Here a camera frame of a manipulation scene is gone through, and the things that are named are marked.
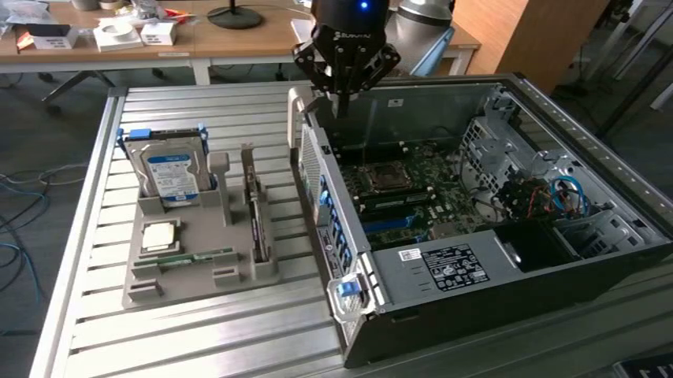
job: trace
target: wooden table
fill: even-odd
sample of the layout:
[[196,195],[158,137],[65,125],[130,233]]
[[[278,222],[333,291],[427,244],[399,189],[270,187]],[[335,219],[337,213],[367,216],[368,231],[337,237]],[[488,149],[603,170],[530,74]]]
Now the wooden table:
[[[166,8],[197,15],[194,24],[177,27],[173,46],[144,46],[98,53],[94,40],[80,36],[71,50],[37,50],[29,46],[17,51],[13,41],[22,33],[18,28],[14,35],[0,40],[0,73],[192,67],[196,84],[206,85],[210,83],[208,67],[212,65],[292,63],[290,48],[296,39],[289,20],[308,16],[281,7],[303,12],[308,12],[308,9],[296,6],[290,0],[244,0],[240,5],[258,11],[264,23],[248,30],[225,30],[209,23],[205,14],[226,4],[221,0],[161,2]],[[110,11],[105,10],[77,11],[69,2],[51,3],[50,12],[59,23],[80,28],[96,27],[96,19],[110,16]],[[455,34],[444,57],[452,58],[448,73],[459,75],[465,72],[480,44],[459,25],[453,27]]]

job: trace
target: white box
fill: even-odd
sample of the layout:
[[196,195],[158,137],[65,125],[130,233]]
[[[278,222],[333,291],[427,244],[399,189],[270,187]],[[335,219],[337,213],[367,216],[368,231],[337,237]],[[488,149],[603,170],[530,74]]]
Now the white box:
[[172,46],[176,41],[176,24],[173,22],[157,22],[146,24],[140,32],[140,38],[145,45]]
[[71,49],[78,36],[77,29],[69,27],[65,36],[61,35],[31,35],[31,43],[38,50]]
[[136,29],[130,28],[128,34],[122,38],[114,37],[102,31],[104,26],[93,29],[93,37],[96,38],[97,50],[105,51],[124,50],[133,47],[142,47],[142,41],[137,35]]

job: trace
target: gray floor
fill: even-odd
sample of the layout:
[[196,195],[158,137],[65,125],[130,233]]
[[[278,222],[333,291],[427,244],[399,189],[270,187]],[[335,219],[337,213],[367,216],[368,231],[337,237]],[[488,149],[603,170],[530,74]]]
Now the gray floor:
[[[592,35],[591,43],[584,48],[584,56],[591,56],[596,50],[596,44],[604,40],[604,37],[604,31],[598,31]],[[558,94],[562,96],[558,102],[587,126],[594,127],[591,124],[594,122],[599,124],[606,119],[624,93],[659,55],[660,49],[650,48],[638,61],[639,64],[628,71],[619,83],[608,83],[608,80],[603,80],[604,83],[600,86],[608,85],[610,93],[599,91],[592,83],[587,85],[591,93],[584,98],[570,100],[566,94]],[[256,65],[249,72],[248,68],[249,66],[229,69],[224,67],[220,73],[236,82],[274,79],[274,66]],[[193,84],[188,69],[165,69],[164,71],[165,80],[154,78],[148,69],[109,72],[108,76],[117,85],[126,87]],[[285,65],[284,71],[290,73],[293,78],[299,78],[296,69],[289,65]],[[575,74],[576,68],[568,71],[568,76]],[[58,80],[63,80],[67,76],[62,73],[54,74]],[[10,75],[7,79],[15,80],[17,75]],[[0,86],[6,84],[2,80],[0,76]],[[646,104],[671,80],[673,68],[667,68],[623,117],[619,123],[620,130],[610,137],[611,145],[618,153],[667,195],[673,195],[673,165],[667,159],[673,147],[673,128],[670,127],[673,101],[659,112],[648,110]],[[23,169],[43,170],[88,159],[106,89],[96,80],[88,79],[54,102],[62,107],[62,115],[49,117],[42,111],[38,99],[54,85],[42,83],[34,74],[26,74],[14,89],[0,90],[0,117],[2,118],[0,131],[3,134],[0,138],[1,173]],[[69,176],[63,176],[62,179],[80,173],[81,171],[69,172]],[[23,186],[22,189],[41,190],[38,186]],[[78,189],[78,184],[53,187],[47,192],[49,210],[18,231],[34,260],[41,285],[49,293],[55,280]],[[11,216],[30,201],[31,198],[27,196],[14,195],[0,188],[0,214],[5,217]],[[11,242],[6,234],[0,234],[0,242]],[[0,270],[0,274],[5,282],[3,277],[9,273]],[[45,311],[43,303],[38,306],[34,304],[31,281],[23,272],[10,289],[0,293],[0,329],[19,328],[38,331]],[[35,335],[0,337],[0,350],[3,351],[0,355],[0,376],[26,376],[35,345]]]

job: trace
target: blue cable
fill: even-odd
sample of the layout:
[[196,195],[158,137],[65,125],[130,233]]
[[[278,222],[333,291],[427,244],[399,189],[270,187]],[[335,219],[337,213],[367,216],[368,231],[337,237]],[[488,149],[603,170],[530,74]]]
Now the blue cable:
[[[586,203],[586,196],[584,196],[584,192],[583,190],[580,189],[580,184],[579,184],[579,181],[576,181],[576,179],[571,176],[558,176],[555,179],[551,180],[551,182],[548,183],[548,191],[551,193],[551,195],[554,195],[554,193],[556,192],[556,187],[554,186],[554,183],[556,181],[567,181],[568,183],[571,183],[575,188],[576,188],[576,195],[579,197],[579,201],[580,201],[580,204],[582,204],[582,209],[583,209],[583,215],[586,215],[587,211],[588,211],[588,204]],[[560,200],[558,198],[554,198],[554,205],[556,205],[556,208],[560,209],[560,210],[564,210],[564,207],[560,203]]]
[[3,183],[0,183],[0,187],[3,187],[9,191],[11,191],[13,193],[17,193],[19,195],[34,195],[34,196],[37,196],[41,199],[41,209],[39,209],[39,211],[37,212],[37,214],[34,214],[34,216],[30,219],[27,219],[25,222],[22,222],[18,226],[11,227],[14,230],[17,230],[21,227],[27,226],[46,212],[46,209],[49,207],[49,198],[45,195],[42,195],[41,193],[35,193],[33,191],[19,191],[18,189],[14,189],[14,188],[9,187]]
[[[10,248],[13,249],[15,252],[18,252],[22,256],[22,258],[25,259],[25,262],[26,262],[26,265],[27,265],[27,270],[30,271],[30,276],[31,276],[31,284],[33,284],[33,287],[34,287],[34,304],[35,306],[39,305],[39,287],[37,285],[37,274],[34,272],[34,265],[31,264],[31,259],[30,259],[30,256],[27,255],[27,253],[22,250],[22,248],[19,248],[18,246],[13,245],[13,244],[9,244],[9,243],[0,243],[0,247],[5,247],[5,248]],[[9,329],[5,329],[2,331],[0,331],[0,336],[1,335],[5,335],[10,330]]]

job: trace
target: hard drive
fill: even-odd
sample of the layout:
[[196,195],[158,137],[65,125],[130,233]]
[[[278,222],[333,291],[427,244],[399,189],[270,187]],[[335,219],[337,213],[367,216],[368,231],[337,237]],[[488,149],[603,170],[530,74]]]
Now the hard drive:
[[178,131],[132,130],[117,142],[140,181],[141,195],[160,197],[164,207],[186,206],[212,188],[205,164],[205,128]]

